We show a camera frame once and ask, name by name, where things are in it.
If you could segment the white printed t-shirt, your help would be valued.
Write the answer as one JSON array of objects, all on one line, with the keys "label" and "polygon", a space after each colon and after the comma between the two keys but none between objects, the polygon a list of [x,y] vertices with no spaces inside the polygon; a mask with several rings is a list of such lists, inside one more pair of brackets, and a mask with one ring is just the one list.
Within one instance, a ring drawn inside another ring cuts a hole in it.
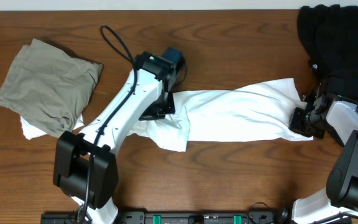
[{"label": "white printed t-shirt", "polygon": [[130,132],[176,152],[186,151],[190,141],[306,140],[288,128],[293,110],[306,106],[292,78],[236,90],[181,91],[174,93],[173,99],[175,114],[138,121]]}]

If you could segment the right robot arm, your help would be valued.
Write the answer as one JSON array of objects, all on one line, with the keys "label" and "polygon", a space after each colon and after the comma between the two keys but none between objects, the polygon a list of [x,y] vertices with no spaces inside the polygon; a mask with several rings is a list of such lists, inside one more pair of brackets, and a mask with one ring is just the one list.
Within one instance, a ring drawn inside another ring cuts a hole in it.
[{"label": "right robot arm", "polygon": [[333,128],[344,148],[331,169],[324,189],[294,202],[290,223],[349,223],[358,219],[358,102],[328,87],[339,77],[330,75],[318,85],[309,108],[295,108],[289,130],[322,138]]}]

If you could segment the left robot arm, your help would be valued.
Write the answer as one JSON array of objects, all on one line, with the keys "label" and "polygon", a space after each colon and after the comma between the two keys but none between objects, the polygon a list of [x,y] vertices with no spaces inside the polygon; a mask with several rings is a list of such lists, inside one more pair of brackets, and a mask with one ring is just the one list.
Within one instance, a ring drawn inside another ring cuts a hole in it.
[{"label": "left robot arm", "polygon": [[175,112],[172,89],[186,72],[183,53],[137,55],[126,84],[107,108],[78,134],[58,139],[53,183],[79,204],[76,213],[44,213],[42,223],[114,223],[119,211],[112,196],[119,180],[116,157],[137,121]]}]

